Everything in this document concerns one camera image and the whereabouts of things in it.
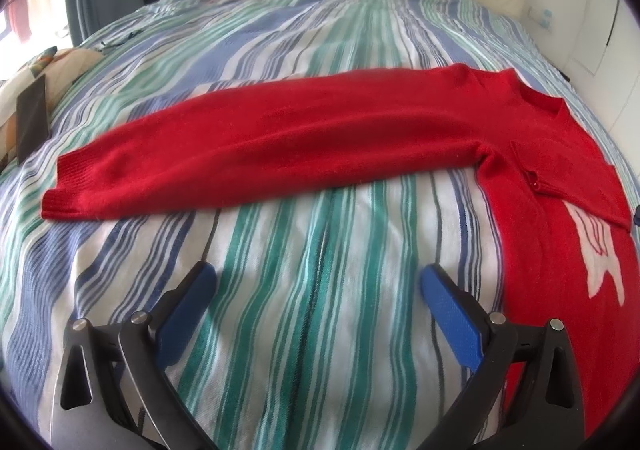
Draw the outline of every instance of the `red sweater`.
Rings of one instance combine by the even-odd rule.
[[[222,208],[469,165],[500,231],[506,314],[565,322],[590,432],[638,366],[631,215],[615,169],[564,101],[514,70],[362,70],[205,94],[60,157],[42,216]]]

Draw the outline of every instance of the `ribbed cuff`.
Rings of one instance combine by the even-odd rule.
[[[70,220],[86,216],[86,192],[95,185],[94,168],[98,156],[91,149],[79,149],[58,158],[58,183],[42,196],[43,219]]]

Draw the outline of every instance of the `white graphic on sweater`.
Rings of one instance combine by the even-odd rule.
[[[605,274],[609,273],[616,286],[618,303],[625,303],[625,288],[622,286],[620,261],[616,256],[611,238],[611,227],[581,208],[564,201],[569,215],[574,220],[580,238],[580,248],[584,264],[587,266],[587,288],[589,298],[593,298],[600,291]]]

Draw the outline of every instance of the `wall socket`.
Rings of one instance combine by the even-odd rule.
[[[538,9],[533,6],[529,6],[527,11],[527,17],[537,23],[542,29],[551,32],[551,22],[553,19],[553,13],[549,9]]]

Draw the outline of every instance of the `bed sheet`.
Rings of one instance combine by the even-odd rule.
[[[121,123],[262,80],[514,67],[564,97],[640,203],[619,150],[523,27],[472,0],[161,0],[83,46],[105,59],[58,106],[50,141],[0,176],[2,384],[45,439],[69,319],[150,308],[215,221],[219,288],[167,374],[220,448],[415,448],[468,378],[417,292],[418,268],[439,261],[500,308],[500,238],[473,167],[219,211],[41,220],[57,157]],[[497,419],[496,407],[483,435]]]

